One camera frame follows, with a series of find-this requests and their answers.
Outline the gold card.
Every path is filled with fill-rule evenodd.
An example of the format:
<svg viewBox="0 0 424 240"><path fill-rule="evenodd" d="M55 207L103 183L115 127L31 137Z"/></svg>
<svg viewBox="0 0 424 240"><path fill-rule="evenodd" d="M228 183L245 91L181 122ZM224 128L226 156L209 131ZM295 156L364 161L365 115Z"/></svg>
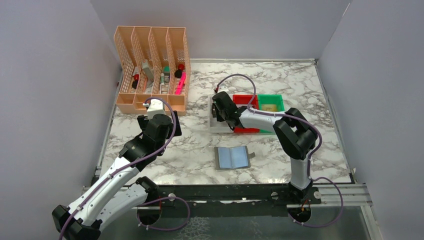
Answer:
<svg viewBox="0 0 424 240"><path fill-rule="evenodd" d="M267 112L278 112L278 107L276 104L262 104L261 109Z"/></svg>

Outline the red black stamp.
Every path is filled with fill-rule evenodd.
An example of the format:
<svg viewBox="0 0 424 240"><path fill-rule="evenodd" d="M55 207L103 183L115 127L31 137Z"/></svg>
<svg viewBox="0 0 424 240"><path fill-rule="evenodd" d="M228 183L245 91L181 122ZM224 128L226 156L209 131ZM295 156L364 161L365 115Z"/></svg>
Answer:
<svg viewBox="0 0 424 240"><path fill-rule="evenodd" d="M174 77L177 79L180 79L183 75L183 71L185 70L185 65L184 64L179 64L177 66L176 71L174 72Z"/></svg>

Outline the pink highlighter pen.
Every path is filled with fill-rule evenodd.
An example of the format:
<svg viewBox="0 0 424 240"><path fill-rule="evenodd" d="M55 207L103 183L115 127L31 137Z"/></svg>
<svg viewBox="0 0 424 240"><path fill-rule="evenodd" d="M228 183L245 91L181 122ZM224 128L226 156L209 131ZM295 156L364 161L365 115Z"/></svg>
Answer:
<svg viewBox="0 0 424 240"><path fill-rule="evenodd" d="M186 79L187 79L187 74L186 74L185 71L183 71L182 72L182 75L181 75L181 78L180 78L180 80L178 82L178 85L177 85L177 87L175 89L175 94L176 95L180 95L182 93L183 88L185 86Z"/></svg>

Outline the black mounting rail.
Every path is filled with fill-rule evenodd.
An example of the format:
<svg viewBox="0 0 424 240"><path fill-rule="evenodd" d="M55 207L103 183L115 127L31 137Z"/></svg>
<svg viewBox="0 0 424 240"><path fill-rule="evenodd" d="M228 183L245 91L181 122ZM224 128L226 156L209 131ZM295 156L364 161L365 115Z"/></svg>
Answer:
<svg viewBox="0 0 424 240"><path fill-rule="evenodd" d="M187 201L191 217L285 217L320 204L317 187L301 193L289 184L160 185L158 197L175 194Z"/></svg>

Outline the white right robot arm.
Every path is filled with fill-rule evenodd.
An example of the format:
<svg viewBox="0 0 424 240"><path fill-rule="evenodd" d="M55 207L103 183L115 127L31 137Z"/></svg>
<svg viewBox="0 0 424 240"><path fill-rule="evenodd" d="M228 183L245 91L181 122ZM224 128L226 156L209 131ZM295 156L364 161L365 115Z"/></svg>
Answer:
<svg viewBox="0 0 424 240"><path fill-rule="evenodd" d="M321 134L300 111L290 108L283 112L261 111L250 105L237 106L227 92L218 92L211 98L218 122L225 122L234 130L260 129L274 133L290 158L291 177L289 194L298 201L304 200L312 187L311 158Z"/></svg>

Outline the red plastic bin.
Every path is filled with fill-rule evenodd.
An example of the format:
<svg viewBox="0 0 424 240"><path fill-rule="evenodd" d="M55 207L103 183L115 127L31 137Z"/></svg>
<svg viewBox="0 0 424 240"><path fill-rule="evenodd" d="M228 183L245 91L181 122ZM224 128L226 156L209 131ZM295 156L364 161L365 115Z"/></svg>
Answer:
<svg viewBox="0 0 424 240"><path fill-rule="evenodd" d="M249 95L249 94L233 94L232 95L232 100L238 107L246 106L249 103L249 101L251 100L251 98L252 98L252 95ZM251 107L253 109L258 108L258 98L257 98L257 96L255 96L253 98L253 101L251 103ZM256 133L259 133L260 130L258 128L235 127L233 132L236 133L236 134L256 134Z"/></svg>

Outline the grey box in organizer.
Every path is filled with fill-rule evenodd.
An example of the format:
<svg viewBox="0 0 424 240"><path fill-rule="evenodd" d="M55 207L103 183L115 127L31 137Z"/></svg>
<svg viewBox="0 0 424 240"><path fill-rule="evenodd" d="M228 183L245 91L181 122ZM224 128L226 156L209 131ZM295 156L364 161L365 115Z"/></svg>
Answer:
<svg viewBox="0 0 424 240"><path fill-rule="evenodd" d="M154 79L155 79L154 70L151 67L148 60L145 59L141 62L141 68L142 68L142 71L144 72L147 80L148 81L154 81Z"/></svg>

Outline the green plastic bin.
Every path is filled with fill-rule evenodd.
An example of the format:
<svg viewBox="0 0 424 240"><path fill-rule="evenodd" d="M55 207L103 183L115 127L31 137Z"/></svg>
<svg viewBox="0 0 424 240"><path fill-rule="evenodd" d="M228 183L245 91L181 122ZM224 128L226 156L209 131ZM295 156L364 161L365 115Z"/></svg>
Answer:
<svg viewBox="0 0 424 240"><path fill-rule="evenodd" d="M281 94L258 94L258 109L267 112L284 112L285 106Z"/></svg>

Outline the green capped bottle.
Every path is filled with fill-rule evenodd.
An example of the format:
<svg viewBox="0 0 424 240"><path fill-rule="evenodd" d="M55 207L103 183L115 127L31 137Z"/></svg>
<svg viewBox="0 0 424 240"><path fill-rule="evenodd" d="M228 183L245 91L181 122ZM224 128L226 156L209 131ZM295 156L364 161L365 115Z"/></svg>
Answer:
<svg viewBox="0 0 424 240"><path fill-rule="evenodd" d="M169 83L169 81L170 81L170 67L169 66L164 66L162 68L162 73L160 75L160 81L163 84Z"/></svg>

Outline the grey metal card holder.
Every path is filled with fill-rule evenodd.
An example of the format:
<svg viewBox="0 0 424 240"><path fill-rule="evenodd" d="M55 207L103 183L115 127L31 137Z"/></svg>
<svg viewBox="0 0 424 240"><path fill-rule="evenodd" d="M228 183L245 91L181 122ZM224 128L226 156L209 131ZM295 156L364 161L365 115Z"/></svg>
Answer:
<svg viewBox="0 0 424 240"><path fill-rule="evenodd" d="M214 147L215 169L216 170L235 170L251 167L251 159L256 154L249 152L248 147Z"/></svg>

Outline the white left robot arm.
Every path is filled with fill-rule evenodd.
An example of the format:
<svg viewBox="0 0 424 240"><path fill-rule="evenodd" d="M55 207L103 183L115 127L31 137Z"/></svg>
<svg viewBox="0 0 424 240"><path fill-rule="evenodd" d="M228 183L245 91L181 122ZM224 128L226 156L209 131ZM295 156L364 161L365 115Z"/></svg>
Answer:
<svg viewBox="0 0 424 240"><path fill-rule="evenodd" d="M59 239L97 240L114 220L157 191L157 185L148 177L138 178L125 192L120 189L163 155L173 137L181 136L178 113L141 115L140 122L142 132L124 145L107 172L78 199L53 210Z"/></svg>

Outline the peach plastic desk organizer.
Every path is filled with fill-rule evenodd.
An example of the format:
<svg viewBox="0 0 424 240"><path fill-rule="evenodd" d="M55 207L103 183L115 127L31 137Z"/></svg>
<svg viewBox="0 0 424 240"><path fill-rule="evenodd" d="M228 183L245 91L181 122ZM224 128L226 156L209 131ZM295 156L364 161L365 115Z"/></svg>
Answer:
<svg viewBox="0 0 424 240"><path fill-rule="evenodd" d="M113 39L123 72L118 109L145 114L145 100L158 97L180 116L186 115L191 76L187 29L118 26Z"/></svg>

